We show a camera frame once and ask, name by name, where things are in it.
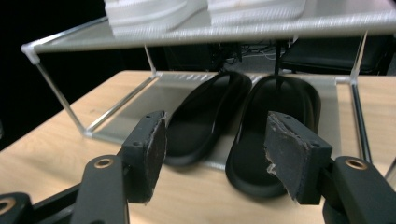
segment dark background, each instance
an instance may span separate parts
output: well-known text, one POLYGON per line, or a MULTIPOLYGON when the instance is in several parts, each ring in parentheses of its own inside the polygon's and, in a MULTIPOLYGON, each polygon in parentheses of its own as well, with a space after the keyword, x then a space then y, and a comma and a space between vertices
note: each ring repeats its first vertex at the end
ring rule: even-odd
MULTIPOLYGON (((0 120, 4 129, 1 150, 63 109, 37 68, 21 52, 21 45, 106 13, 104 0, 15 0, 7 1, 0 10, 0 120)), ((219 60, 207 59, 211 58, 207 55, 219 54, 219 45, 186 48, 149 51, 159 70, 219 69, 219 60), (202 60, 187 51, 199 51, 202 60)), ((69 103, 119 71, 149 70, 144 49, 47 53, 39 57, 69 103)))

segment wooden table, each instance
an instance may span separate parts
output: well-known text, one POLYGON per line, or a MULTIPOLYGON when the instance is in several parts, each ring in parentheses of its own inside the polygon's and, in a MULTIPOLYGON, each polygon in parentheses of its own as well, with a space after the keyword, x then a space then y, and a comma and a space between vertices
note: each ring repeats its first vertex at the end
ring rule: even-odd
MULTIPOLYGON (((73 103, 89 124, 149 76, 121 72, 73 103)), ((396 156, 396 78, 359 77, 362 109, 374 165, 385 174, 396 156)), ((348 85, 337 85, 341 145, 359 156, 348 85)), ((80 182, 91 159, 120 146, 82 136, 62 111, 0 153, 0 194, 26 192, 33 203, 80 182)), ((288 195, 252 200, 236 191, 222 171, 164 166, 151 202, 129 204, 131 223, 323 223, 321 205, 301 206, 288 195)))

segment shelf leg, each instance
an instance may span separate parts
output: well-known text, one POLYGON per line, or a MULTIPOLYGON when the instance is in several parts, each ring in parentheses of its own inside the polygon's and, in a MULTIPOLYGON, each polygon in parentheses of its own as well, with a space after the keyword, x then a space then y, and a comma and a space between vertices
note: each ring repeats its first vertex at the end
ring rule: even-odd
POLYGON ((355 113, 356 124, 358 128, 358 138, 361 148, 361 158, 365 161, 372 162, 369 141, 367 137, 366 127, 364 124, 363 112, 361 109, 361 98, 358 90, 358 75, 361 68, 361 59, 363 57, 364 45, 366 43, 367 32, 361 37, 355 64, 350 73, 350 88, 352 91, 353 108, 355 113))
POLYGON ((43 76, 43 78, 47 81, 47 83, 49 84, 50 88, 55 93, 55 96, 58 98, 59 102, 64 107, 64 110, 66 111, 66 113, 70 116, 70 118, 76 124, 78 130, 82 134, 84 134, 86 132, 86 129, 82 126, 81 121, 79 121, 78 117, 73 112, 72 108, 70 107, 69 102, 66 100, 66 98, 64 97, 62 92, 56 86, 55 82, 50 77, 50 74, 48 73, 48 71, 46 70, 44 65, 42 63, 37 63, 35 66, 38 68, 38 70, 40 71, 40 73, 43 76))

